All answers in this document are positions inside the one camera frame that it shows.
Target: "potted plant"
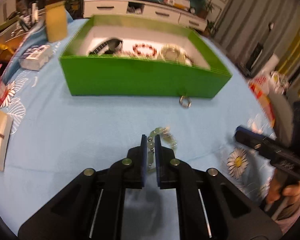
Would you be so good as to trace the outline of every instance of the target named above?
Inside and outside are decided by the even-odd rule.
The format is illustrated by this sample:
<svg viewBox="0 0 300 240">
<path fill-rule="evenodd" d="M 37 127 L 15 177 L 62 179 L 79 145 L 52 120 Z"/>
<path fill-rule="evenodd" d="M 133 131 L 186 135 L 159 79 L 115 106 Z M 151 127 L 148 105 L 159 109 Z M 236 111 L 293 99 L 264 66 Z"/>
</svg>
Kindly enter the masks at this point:
<svg viewBox="0 0 300 240">
<path fill-rule="evenodd" d="M 202 2 L 202 9 L 198 13 L 198 16 L 202 19 L 206 19 L 209 12 L 212 12 L 214 10 L 214 6 L 211 1 L 205 0 Z"/>
<path fill-rule="evenodd" d="M 215 30 L 214 22 L 210 22 L 209 20 L 207 20 L 207 27 L 203 32 L 203 36 L 207 38 L 210 37 L 214 30 Z"/>
</svg>

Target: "watch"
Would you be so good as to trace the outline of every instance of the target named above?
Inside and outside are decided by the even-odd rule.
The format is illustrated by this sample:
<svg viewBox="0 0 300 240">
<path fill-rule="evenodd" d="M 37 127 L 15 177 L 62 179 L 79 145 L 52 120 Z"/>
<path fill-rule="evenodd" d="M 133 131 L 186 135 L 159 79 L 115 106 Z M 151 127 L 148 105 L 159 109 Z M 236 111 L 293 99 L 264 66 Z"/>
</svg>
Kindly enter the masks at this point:
<svg viewBox="0 0 300 240">
<path fill-rule="evenodd" d="M 114 54 L 122 49 L 123 41 L 112 37 L 99 43 L 89 55 Z"/>
</svg>

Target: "yellow container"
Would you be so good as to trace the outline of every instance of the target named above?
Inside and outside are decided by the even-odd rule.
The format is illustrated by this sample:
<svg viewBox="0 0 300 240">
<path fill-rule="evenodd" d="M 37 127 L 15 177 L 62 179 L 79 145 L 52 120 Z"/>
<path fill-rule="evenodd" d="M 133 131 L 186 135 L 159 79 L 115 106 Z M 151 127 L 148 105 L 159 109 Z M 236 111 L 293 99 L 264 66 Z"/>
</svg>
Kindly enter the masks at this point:
<svg viewBox="0 0 300 240">
<path fill-rule="evenodd" d="M 67 34 L 67 16 L 64 0 L 47 0 L 46 30 L 49 42 L 64 39 Z"/>
</svg>

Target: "metal screw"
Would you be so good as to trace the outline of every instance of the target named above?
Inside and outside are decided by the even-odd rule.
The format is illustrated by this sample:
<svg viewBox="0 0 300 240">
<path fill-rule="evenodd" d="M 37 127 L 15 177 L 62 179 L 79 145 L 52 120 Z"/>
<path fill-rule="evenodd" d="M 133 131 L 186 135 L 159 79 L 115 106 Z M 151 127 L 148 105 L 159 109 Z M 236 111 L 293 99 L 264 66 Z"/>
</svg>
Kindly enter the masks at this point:
<svg viewBox="0 0 300 240">
<path fill-rule="evenodd" d="M 94 169 L 88 168 L 83 171 L 83 174 L 86 176 L 91 176 L 94 173 Z"/>
<path fill-rule="evenodd" d="M 209 173 L 211 176 L 217 176 L 218 171 L 217 171 L 215 168 L 211 168 L 211 169 L 208 169 L 208 173 Z"/>
<path fill-rule="evenodd" d="M 178 160 L 178 159 L 172 159 L 170 161 L 170 164 L 173 165 L 173 166 L 178 166 L 180 164 L 180 160 Z"/>
<path fill-rule="evenodd" d="M 123 159 L 122 160 L 122 164 L 123 165 L 130 165 L 132 163 L 132 160 L 131 159 L 129 159 L 129 158 L 125 158 L 125 159 Z"/>
</svg>

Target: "ring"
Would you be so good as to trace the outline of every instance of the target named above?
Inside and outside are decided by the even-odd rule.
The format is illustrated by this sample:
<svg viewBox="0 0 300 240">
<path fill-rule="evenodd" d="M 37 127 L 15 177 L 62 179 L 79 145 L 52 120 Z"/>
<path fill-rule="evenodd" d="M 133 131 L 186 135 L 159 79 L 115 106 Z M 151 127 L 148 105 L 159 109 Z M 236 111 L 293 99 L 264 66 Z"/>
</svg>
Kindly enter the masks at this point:
<svg viewBox="0 0 300 240">
<path fill-rule="evenodd" d="M 184 100 L 184 99 L 188 101 L 188 104 L 187 104 L 187 105 L 183 103 L 183 100 Z M 184 107 L 184 108 L 189 108 L 189 107 L 191 106 L 191 100 L 190 100 L 189 97 L 181 96 L 181 97 L 180 97 L 180 100 L 179 100 L 179 104 L 180 104 L 182 107 Z"/>
</svg>

